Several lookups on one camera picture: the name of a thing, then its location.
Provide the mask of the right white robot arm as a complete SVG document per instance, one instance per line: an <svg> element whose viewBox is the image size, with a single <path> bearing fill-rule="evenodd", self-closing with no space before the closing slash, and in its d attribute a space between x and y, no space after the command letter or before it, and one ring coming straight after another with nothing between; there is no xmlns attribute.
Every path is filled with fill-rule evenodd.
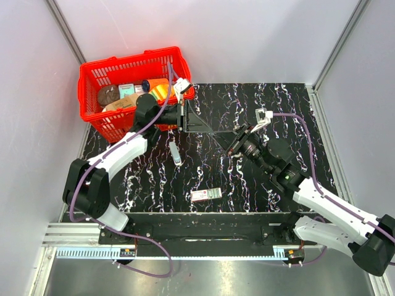
<svg viewBox="0 0 395 296"><path fill-rule="evenodd" d="M325 224L294 214L280 230L283 241L325 245L351 257L367 273L382 276L393 264L394 218L379 218L332 194L293 163L294 153L284 139L262 144L251 130L244 126L212 137L228 155L242 154L260 168L280 194L329 220Z"/></svg>

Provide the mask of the red white staple box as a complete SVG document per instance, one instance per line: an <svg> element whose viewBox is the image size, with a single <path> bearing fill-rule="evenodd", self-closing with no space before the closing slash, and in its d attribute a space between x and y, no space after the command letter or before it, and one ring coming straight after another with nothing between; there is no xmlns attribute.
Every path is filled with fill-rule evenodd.
<svg viewBox="0 0 395 296"><path fill-rule="evenodd" d="M217 187L213 189L204 189L199 191L191 191L191 201L201 202L206 200L214 200L222 197L222 190Z"/></svg>

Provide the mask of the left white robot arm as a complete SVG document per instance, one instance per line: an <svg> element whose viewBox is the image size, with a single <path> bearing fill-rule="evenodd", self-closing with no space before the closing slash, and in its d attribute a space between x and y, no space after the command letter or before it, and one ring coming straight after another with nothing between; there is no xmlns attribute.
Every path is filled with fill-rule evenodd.
<svg viewBox="0 0 395 296"><path fill-rule="evenodd" d="M69 168L62 200L70 211L79 210L85 218L112 228L112 237L127 244L134 235L129 219L110 201L112 178L134 159L150 151L159 139L159 125L176 125L186 133L211 133L212 128L188 102L160 106L151 94L136 100L133 126L121 140L89 159L74 160Z"/></svg>

